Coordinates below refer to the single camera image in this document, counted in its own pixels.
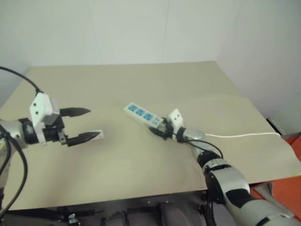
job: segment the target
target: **small white object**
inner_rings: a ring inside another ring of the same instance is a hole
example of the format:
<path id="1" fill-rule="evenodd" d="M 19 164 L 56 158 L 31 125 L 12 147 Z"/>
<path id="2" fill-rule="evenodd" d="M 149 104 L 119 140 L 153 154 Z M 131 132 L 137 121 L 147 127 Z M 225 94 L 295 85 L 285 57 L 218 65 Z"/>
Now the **small white object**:
<path id="1" fill-rule="evenodd" d="M 40 144 L 46 145 L 43 129 L 46 125 L 51 125 L 59 116 L 60 109 L 57 101 L 45 93 L 38 93 L 29 110 L 38 141 Z"/>
<path id="2" fill-rule="evenodd" d="M 277 135 L 277 136 L 281 137 L 281 135 L 279 133 L 274 133 L 274 132 L 269 132 L 269 133 L 247 133 L 247 134 L 233 135 L 233 136 L 220 136 L 220 135 L 205 133 L 205 136 L 218 137 L 218 138 L 236 138 L 236 137 L 247 137 L 247 136 L 258 136 L 258 135 Z"/>
<path id="3" fill-rule="evenodd" d="M 167 116 L 167 121 L 171 123 L 174 128 L 173 140 L 177 141 L 176 135 L 178 130 L 184 126 L 183 117 L 178 109 L 174 109 Z"/>
<path id="4" fill-rule="evenodd" d="M 98 134 L 96 137 L 94 137 L 91 140 L 100 140 L 100 139 L 104 139 L 104 134 L 103 134 L 103 130 L 102 129 L 97 129 L 97 130 L 90 130 L 89 132 L 100 132 L 100 134 Z"/>
<path id="5" fill-rule="evenodd" d="M 145 110 L 133 102 L 125 106 L 123 110 L 129 117 L 141 124 L 146 124 L 149 127 L 157 128 L 163 122 L 161 117 Z"/>

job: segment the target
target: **white cable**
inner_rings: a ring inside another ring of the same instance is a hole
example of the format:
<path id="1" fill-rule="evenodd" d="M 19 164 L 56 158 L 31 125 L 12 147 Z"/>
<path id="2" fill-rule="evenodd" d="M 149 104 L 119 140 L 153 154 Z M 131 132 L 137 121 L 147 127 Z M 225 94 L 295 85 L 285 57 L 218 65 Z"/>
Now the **white cable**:
<path id="1" fill-rule="evenodd" d="M 247 133 L 247 134 L 241 134 L 241 135 L 233 135 L 233 136 L 220 136 L 220 135 L 215 135 L 215 134 L 209 134 L 205 133 L 206 136 L 208 137 L 219 137 L 219 138 L 236 138 L 236 137 L 247 137 L 247 136 L 257 136 L 257 135 L 277 135 L 281 137 L 279 133 Z"/>

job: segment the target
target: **power strip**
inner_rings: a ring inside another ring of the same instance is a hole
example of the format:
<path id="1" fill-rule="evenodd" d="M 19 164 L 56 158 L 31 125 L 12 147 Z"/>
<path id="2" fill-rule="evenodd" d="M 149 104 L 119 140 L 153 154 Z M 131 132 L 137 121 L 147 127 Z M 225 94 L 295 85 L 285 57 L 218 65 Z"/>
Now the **power strip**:
<path id="1" fill-rule="evenodd" d="M 149 127 L 157 128 L 163 119 L 153 113 L 145 110 L 139 105 L 131 102 L 124 107 L 124 112 L 139 123 L 146 124 Z"/>

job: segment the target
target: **blue outlet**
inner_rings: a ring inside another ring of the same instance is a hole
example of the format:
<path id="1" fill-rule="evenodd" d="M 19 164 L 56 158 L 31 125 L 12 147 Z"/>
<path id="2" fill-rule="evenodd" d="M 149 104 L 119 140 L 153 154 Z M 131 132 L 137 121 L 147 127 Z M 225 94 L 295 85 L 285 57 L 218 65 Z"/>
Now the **blue outlet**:
<path id="1" fill-rule="evenodd" d="M 151 120 L 152 117 L 153 117 L 152 114 L 149 114 L 149 113 L 146 113 L 145 116 L 144 116 L 144 118 L 147 119 L 147 120 Z"/>
<path id="2" fill-rule="evenodd" d="M 141 108 L 139 108 L 137 111 L 136 111 L 136 114 L 142 116 L 143 114 L 145 113 L 144 110 L 142 110 Z"/>
<path id="3" fill-rule="evenodd" d="M 136 111 L 137 108 L 138 107 L 135 106 L 135 105 L 131 105 L 131 106 L 128 107 L 128 109 L 131 110 L 132 112 Z"/>

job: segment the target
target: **table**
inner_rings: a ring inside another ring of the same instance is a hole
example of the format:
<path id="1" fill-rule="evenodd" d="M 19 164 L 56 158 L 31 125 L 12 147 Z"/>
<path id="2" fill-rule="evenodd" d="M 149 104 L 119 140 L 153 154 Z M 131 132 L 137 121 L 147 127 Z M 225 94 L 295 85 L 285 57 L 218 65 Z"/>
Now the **table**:
<path id="1" fill-rule="evenodd" d="M 50 142 L 25 149 L 29 175 L 11 210 L 206 189 L 190 147 L 165 141 L 128 118 L 123 107 L 132 101 L 161 116 L 178 108 L 187 128 L 205 133 L 273 132 L 215 62 L 34 67 L 28 76 L 61 108 L 92 111 L 64 118 L 66 134 L 103 129 L 105 139 L 73 147 Z M 0 118 L 30 117 L 33 98 L 34 89 L 21 82 L 0 109 Z M 220 147 L 250 183 L 301 173 L 293 150 L 276 135 L 207 140 Z M 4 206 L 19 187 L 22 173 L 21 159 L 15 154 Z"/>

